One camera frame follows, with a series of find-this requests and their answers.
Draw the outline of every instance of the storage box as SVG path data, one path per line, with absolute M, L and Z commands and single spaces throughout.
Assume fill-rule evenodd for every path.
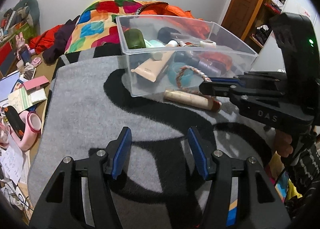
M 247 44 L 214 22 L 162 15 L 119 16 L 116 22 L 123 52 L 122 64 L 126 69 L 124 83 L 132 96 L 177 90 L 177 85 L 168 77 L 177 65 L 175 62 L 192 65 L 209 77 L 233 77 L 249 71 L 257 57 Z M 128 29 L 140 30 L 147 41 L 158 40 L 166 44 L 175 39 L 198 46 L 129 49 L 124 37 Z M 200 47 L 200 41 L 208 39 L 209 35 L 216 48 Z M 161 53 L 165 62 L 153 60 L 154 53 L 157 56 Z M 184 84 L 198 87 L 201 82 L 202 78 L 193 74 L 187 85 Z

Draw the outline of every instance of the red cloth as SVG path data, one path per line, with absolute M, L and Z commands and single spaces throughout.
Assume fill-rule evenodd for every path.
M 36 54 L 39 55 L 41 52 L 45 51 L 54 44 L 54 34 L 62 27 L 63 25 L 58 25 L 53 27 L 50 30 L 47 30 L 40 36 L 37 36 L 30 40 L 29 47 L 36 51 Z

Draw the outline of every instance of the gray blanket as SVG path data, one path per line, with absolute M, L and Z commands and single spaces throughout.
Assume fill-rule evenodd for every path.
M 220 98 L 219 113 L 132 98 L 121 82 L 124 71 L 117 68 L 116 56 L 59 68 L 28 177 L 32 204 L 65 156 L 87 158 L 128 126 L 134 141 L 130 158 L 119 179 L 110 183 L 123 228 L 193 228 L 201 219 L 211 182 L 204 182 L 195 169 L 186 141 L 188 127 L 197 126 L 229 156 L 255 156 L 261 164 L 267 158 L 261 160 L 253 148 L 272 145 L 274 131 L 266 133 L 262 124 L 240 116 L 225 98 Z M 153 99 L 161 101 L 161 96 Z M 85 179 L 83 189 L 86 222 L 93 225 Z M 237 199 L 236 189 L 234 179 L 231 203 Z

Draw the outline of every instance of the white tape roll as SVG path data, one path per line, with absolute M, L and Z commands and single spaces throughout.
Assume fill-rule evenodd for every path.
M 211 40 L 201 40 L 200 47 L 217 48 L 217 44 Z

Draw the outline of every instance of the desk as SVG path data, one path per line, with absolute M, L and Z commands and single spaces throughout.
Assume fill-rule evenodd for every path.
M 40 57 L 42 59 L 42 63 L 36 67 L 36 73 L 34 77 L 39 77 L 39 76 L 45 76 L 51 83 L 52 80 L 52 76 L 53 76 L 53 72 L 56 68 L 56 64 L 57 61 L 55 62 L 55 64 L 47 66 L 44 62 L 43 62 L 43 57 L 42 57 L 42 53 L 39 55 L 34 55 L 32 56 L 32 59 L 34 59 L 35 57 Z M 49 88 L 50 85 L 46 86 L 44 88 L 45 94 L 48 97 L 49 94 Z M 38 104 L 37 108 L 36 108 L 36 113 L 39 115 L 40 119 L 42 119 L 43 121 L 43 114 L 45 111 L 45 106 L 46 106 L 46 102 L 47 101 L 43 101 L 41 103 Z M 38 152 L 38 148 L 39 148 L 39 143 L 40 143 L 40 135 L 38 135 L 35 144 L 33 144 L 33 146 L 30 149 L 30 161 L 31 163 L 33 162 L 33 160 L 35 159 L 35 156 Z

